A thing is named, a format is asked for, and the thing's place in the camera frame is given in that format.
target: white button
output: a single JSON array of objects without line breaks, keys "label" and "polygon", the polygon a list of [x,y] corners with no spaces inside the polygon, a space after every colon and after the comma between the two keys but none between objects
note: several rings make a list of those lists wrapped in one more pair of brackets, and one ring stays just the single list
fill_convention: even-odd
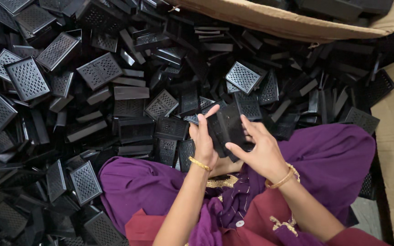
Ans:
[{"label": "white button", "polygon": [[240,220],[240,221],[238,221],[237,223],[236,223],[236,226],[237,227],[241,227],[241,226],[243,226],[244,225],[244,221],[242,221],[242,220]]}]

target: purple fabric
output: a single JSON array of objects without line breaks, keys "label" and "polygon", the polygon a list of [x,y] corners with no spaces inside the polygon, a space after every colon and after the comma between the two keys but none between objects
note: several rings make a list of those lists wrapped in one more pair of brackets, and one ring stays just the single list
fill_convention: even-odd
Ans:
[{"label": "purple fabric", "polygon": [[[289,141],[278,144],[285,160],[300,173],[302,185],[344,223],[369,171],[375,140],[358,126],[329,124],[297,130]],[[125,235],[125,224],[141,208],[147,215],[166,215],[183,177],[181,172],[166,165],[114,157],[99,173],[101,200],[113,224]],[[235,223],[243,220],[251,200],[265,189],[265,178],[248,165],[243,166],[237,177],[233,189],[223,189],[223,209],[216,221],[224,228],[235,228]],[[203,240],[208,242],[205,237],[214,238],[210,226],[200,228],[212,222],[206,216],[200,219],[192,232],[199,237],[189,242],[191,246],[201,245]]]}]

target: gold bracelet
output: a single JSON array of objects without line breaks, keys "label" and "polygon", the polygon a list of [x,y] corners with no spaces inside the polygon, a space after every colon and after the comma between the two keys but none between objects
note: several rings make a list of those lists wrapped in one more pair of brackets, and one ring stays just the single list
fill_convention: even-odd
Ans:
[{"label": "gold bracelet", "polygon": [[270,189],[279,188],[279,187],[281,187],[283,184],[285,184],[288,180],[290,180],[290,178],[291,178],[293,175],[296,177],[297,182],[300,183],[300,175],[299,175],[298,171],[293,167],[293,165],[291,165],[291,164],[289,164],[289,163],[287,163],[287,162],[286,162],[286,164],[287,164],[287,166],[290,168],[290,171],[288,172],[287,176],[285,176],[281,181],[277,182],[277,183],[274,184],[274,185],[271,185],[271,184],[270,184],[271,182],[270,182],[268,179],[266,179],[266,180],[265,180],[265,186],[266,186],[267,188],[270,188]]},{"label": "gold bracelet", "polygon": [[201,167],[201,168],[203,168],[203,169],[205,169],[205,170],[207,170],[207,171],[212,171],[212,169],[210,168],[210,167],[208,167],[208,166],[206,166],[206,165],[203,165],[201,162],[199,162],[198,160],[196,160],[196,159],[194,159],[194,158],[192,158],[192,157],[188,157],[188,159],[192,162],[192,163],[195,163],[195,164],[197,164],[199,167]]}]

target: finger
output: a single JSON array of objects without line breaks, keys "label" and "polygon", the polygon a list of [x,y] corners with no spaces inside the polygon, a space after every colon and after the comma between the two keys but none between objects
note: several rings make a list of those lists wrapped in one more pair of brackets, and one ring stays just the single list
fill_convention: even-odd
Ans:
[{"label": "finger", "polygon": [[207,133],[207,120],[202,114],[197,115],[198,118],[198,131],[202,136],[209,135]]},{"label": "finger", "polygon": [[243,122],[247,132],[249,133],[250,136],[254,137],[255,139],[258,139],[260,137],[260,132],[258,129],[256,129],[250,121],[245,117],[244,115],[241,115],[241,121]]},{"label": "finger", "polygon": [[189,123],[189,136],[191,139],[195,139],[198,135],[198,126],[194,123]]},{"label": "finger", "polygon": [[247,142],[256,144],[256,142],[255,142],[255,140],[253,139],[253,137],[246,136],[246,140],[247,140]]},{"label": "finger", "polygon": [[236,157],[240,158],[241,160],[247,162],[247,160],[249,159],[249,154],[246,153],[238,145],[234,143],[226,143],[225,146],[227,149],[229,149],[232,152],[232,154],[234,154]]},{"label": "finger", "polygon": [[208,118],[209,116],[215,114],[219,109],[220,109],[220,105],[219,105],[219,104],[214,105],[214,106],[205,114],[205,117]]}]

